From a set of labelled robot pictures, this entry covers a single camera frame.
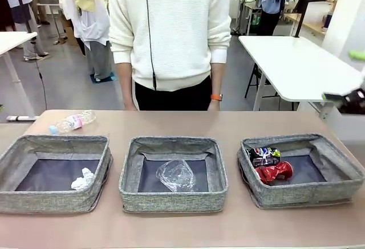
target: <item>hand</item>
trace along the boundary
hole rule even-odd
[[[125,111],[136,111],[137,108],[133,103],[132,104],[124,104],[124,110]]]
[[[221,102],[218,100],[210,101],[208,111],[220,111],[221,110]]]

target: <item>white crumpled tissue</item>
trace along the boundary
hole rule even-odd
[[[75,181],[72,182],[71,188],[75,190],[81,190],[87,187],[91,182],[92,178],[94,177],[93,172],[90,171],[89,168],[84,168],[82,170],[82,174],[84,177],[79,177]]]

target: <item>bottle label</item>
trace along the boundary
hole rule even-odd
[[[78,129],[82,127],[82,120],[79,115],[71,115],[67,118],[67,121],[73,125],[72,129]]]

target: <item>clear plastic bag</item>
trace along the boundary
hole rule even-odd
[[[172,160],[161,165],[156,177],[172,192],[196,191],[195,176],[184,160]]]

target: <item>sneaker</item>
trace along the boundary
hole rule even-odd
[[[44,58],[46,56],[49,56],[48,52],[45,52],[44,54],[38,54],[39,57]]]
[[[25,62],[42,59],[40,56],[24,57]]]

